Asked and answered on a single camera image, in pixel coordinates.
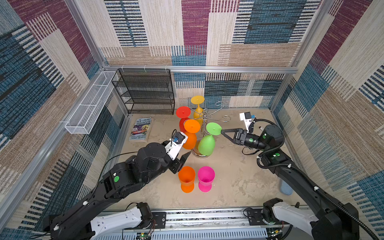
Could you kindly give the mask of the pink plastic wine glass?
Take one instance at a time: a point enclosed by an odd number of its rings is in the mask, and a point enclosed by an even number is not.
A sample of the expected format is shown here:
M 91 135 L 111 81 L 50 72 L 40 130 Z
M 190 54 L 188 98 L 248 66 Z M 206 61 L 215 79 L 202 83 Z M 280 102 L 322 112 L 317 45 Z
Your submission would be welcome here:
M 198 171 L 199 189 L 203 193 L 207 193 L 212 189 L 212 184 L 215 179 L 215 171 L 208 166 L 204 166 Z

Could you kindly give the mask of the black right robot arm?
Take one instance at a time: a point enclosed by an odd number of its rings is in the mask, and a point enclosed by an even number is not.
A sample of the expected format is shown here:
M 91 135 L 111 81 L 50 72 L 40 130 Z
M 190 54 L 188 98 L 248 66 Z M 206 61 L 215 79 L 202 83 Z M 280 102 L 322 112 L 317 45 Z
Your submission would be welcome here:
M 289 223 L 315 240 L 358 240 L 359 213 L 351 204 L 342 204 L 315 184 L 281 147 L 285 136 L 277 125 L 267 125 L 260 136 L 243 129 L 222 130 L 221 134 L 232 143 L 260 150 L 257 164 L 268 169 L 287 183 L 310 207 L 314 216 L 293 208 L 279 198 L 263 204 L 263 221 L 266 224 Z

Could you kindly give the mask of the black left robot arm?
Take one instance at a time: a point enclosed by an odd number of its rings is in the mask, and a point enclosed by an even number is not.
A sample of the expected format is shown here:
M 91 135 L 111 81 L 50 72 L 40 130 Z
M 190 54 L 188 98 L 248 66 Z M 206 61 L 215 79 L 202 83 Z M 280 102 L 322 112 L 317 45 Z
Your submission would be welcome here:
M 126 161 L 114 165 L 95 189 L 68 211 L 50 215 L 43 221 L 43 230 L 53 240 L 84 240 L 95 236 L 91 221 L 109 206 L 140 191 L 145 185 L 170 170 L 177 174 L 190 153 L 172 159 L 164 144 L 150 143 Z

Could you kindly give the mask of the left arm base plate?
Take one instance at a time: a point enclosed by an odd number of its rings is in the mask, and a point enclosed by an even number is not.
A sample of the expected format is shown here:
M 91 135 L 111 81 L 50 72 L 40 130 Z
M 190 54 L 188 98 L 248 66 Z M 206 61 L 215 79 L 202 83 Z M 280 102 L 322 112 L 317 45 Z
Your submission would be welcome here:
M 166 227 L 167 213 L 152 212 L 153 220 L 151 221 L 152 229 L 164 229 Z

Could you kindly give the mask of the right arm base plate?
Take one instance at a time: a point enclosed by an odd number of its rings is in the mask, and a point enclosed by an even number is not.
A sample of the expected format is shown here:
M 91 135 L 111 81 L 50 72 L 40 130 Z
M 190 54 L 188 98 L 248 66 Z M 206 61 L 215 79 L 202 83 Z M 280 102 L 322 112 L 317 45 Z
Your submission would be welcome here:
M 283 223 L 279 220 L 267 222 L 263 217 L 263 209 L 260 208 L 245 208 L 243 210 L 243 215 L 248 220 L 250 226 L 289 226 L 288 222 Z

